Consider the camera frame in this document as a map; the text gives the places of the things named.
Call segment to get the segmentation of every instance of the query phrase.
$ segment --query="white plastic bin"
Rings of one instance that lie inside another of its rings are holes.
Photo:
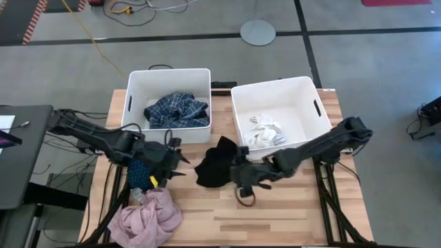
[[[234,123],[240,145],[243,134],[255,123],[249,119],[265,114],[280,123],[287,142],[250,149],[248,159],[257,160],[279,149],[299,147],[331,129],[326,111],[312,80],[307,76],[254,83],[232,89]]]
[[[173,137],[182,139],[182,144],[207,143],[212,126],[211,76],[208,69],[143,70],[130,74],[122,125],[137,123],[145,134],[146,141],[164,142],[166,129],[150,129],[144,109],[162,97],[175,92],[190,92],[197,101],[208,103],[207,127],[176,128]]]

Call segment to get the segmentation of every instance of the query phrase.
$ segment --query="yellow tag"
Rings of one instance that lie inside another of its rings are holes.
[[[158,187],[158,181],[154,176],[150,176],[150,182],[153,183],[153,187]]]

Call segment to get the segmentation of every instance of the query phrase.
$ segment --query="bin handle cutout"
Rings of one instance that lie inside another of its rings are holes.
[[[130,112],[131,108],[132,108],[132,96],[129,97],[129,107],[127,108],[127,111]]]
[[[322,112],[321,112],[320,109],[318,108],[318,104],[317,104],[317,101],[316,101],[316,100],[314,100],[314,106],[316,107],[318,117],[322,116]]]

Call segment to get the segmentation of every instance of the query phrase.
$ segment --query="plaid shirt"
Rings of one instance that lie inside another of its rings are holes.
[[[150,129],[207,127],[208,104],[194,100],[191,93],[173,93],[144,109]]]

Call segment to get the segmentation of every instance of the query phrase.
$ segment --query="butcher block tabletop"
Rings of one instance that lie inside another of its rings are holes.
[[[335,90],[317,90],[331,124],[342,120],[342,113]],[[115,90],[110,104],[106,127],[121,126],[126,90]],[[196,184],[194,168],[201,163],[205,152],[215,147],[219,138],[238,143],[232,114],[231,96],[212,97],[212,135],[209,143],[182,145],[182,151],[190,164],[180,163],[177,171],[186,176],[169,180],[167,188],[173,201],[181,208],[183,221],[164,246],[287,246],[327,245],[322,220],[317,183],[312,160],[305,160],[292,178],[270,183],[271,190],[254,188],[256,204],[243,207],[234,196],[235,185],[228,183],[218,189],[208,189]],[[351,156],[340,161],[356,170]],[[110,163],[99,157],[90,190],[90,220],[85,210],[79,237],[85,238],[98,226],[100,212],[105,216],[110,204],[116,166],[110,170],[103,199],[105,179]],[[125,182],[125,171],[121,187]],[[343,213],[354,227],[368,240],[373,240],[363,195],[357,179],[344,167],[335,166],[334,176]],[[130,205],[138,203],[130,199]],[[334,240],[339,240],[335,216],[330,210]]]

